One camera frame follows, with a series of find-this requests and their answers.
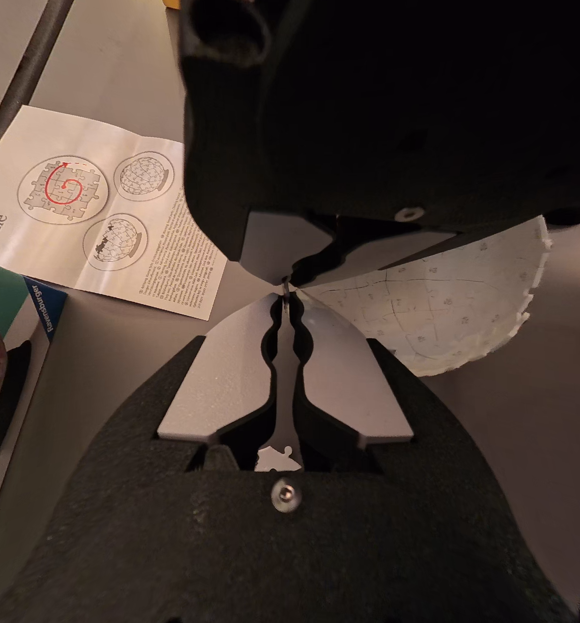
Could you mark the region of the half-built puzzle ball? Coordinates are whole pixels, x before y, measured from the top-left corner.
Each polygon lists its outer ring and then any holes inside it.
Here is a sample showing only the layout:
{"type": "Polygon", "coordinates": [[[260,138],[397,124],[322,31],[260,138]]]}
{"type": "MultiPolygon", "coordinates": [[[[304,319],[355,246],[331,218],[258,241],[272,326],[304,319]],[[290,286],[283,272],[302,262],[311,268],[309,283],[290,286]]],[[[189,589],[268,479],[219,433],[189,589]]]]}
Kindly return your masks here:
{"type": "Polygon", "coordinates": [[[540,215],[457,249],[297,294],[379,341],[417,377],[435,376],[517,334],[550,249],[540,215]]]}

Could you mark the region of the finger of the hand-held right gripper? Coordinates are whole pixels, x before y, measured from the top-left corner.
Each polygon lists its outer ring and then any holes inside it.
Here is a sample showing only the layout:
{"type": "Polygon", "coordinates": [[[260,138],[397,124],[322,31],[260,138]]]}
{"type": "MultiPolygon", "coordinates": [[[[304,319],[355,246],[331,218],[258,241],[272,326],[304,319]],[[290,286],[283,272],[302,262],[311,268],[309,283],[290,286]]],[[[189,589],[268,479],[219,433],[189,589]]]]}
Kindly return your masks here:
{"type": "Polygon", "coordinates": [[[365,242],[347,252],[331,245],[301,261],[292,273],[291,284],[312,287],[364,275],[455,237],[456,234],[450,232],[411,232],[365,242]]]}
{"type": "Polygon", "coordinates": [[[239,263],[257,278],[281,285],[289,280],[295,264],[332,241],[332,234],[302,216],[250,212],[239,263]]]}

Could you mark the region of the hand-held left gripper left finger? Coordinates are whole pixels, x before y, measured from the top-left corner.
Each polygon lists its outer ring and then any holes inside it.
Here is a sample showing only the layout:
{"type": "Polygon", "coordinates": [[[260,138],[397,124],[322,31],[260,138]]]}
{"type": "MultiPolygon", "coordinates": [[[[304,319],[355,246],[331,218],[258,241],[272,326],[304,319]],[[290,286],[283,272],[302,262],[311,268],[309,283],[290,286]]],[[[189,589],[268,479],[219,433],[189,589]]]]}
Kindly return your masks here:
{"type": "Polygon", "coordinates": [[[208,331],[157,429],[160,438],[210,442],[274,401],[282,312],[282,297],[270,293],[208,331]]]}

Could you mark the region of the joined white puzzle pieces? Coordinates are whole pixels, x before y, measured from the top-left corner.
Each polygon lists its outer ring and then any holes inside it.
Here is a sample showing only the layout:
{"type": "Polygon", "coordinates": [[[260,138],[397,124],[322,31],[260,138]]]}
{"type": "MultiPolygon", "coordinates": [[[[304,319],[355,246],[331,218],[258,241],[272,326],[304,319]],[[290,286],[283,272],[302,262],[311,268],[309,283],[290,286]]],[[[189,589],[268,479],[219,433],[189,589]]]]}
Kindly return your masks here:
{"type": "Polygon", "coordinates": [[[277,471],[282,473],[302,470],[302,465],[294,460],[292,453],[293,449],[291,446],[286,446],[282,452],[279,452],[272,446],[260,448],[257,452],[254,471],[277,471]]]}

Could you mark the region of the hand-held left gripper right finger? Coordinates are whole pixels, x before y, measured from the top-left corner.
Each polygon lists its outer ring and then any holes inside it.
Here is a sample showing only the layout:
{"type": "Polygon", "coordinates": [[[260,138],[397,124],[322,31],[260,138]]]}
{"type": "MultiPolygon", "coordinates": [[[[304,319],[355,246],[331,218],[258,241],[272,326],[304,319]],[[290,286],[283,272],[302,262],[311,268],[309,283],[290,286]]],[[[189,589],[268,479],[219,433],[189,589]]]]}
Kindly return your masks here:
{"type": "Polygon", "coordinates": [[[295,430],[310,446],[406,442],[413,431],[363,333],[305,293],[290,296],[300,366],[295,430]]]}

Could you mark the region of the folded instruction sheet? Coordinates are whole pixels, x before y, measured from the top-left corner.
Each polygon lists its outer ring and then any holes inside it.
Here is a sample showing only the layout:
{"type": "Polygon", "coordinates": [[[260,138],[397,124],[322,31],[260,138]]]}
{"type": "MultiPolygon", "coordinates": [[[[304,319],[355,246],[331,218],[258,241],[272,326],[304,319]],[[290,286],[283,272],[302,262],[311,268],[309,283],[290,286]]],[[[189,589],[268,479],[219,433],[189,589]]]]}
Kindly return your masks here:
{"type": "Polygon", "coordinates": [[[0,139],[0,267],[207,321],[226,258],[182,174],[180,142],[23,106],[0,139]]]}

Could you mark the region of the puzzle ball box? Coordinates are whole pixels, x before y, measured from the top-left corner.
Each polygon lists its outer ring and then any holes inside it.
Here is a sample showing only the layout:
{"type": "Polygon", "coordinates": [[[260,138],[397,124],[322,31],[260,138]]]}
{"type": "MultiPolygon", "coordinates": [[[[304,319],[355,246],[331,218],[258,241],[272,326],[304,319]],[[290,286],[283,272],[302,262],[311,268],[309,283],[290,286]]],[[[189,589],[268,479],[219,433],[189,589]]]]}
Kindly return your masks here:
{"type": "Polygon", "coordinates": [[[66,299],[0,267],[0,489],[66,299]]]}

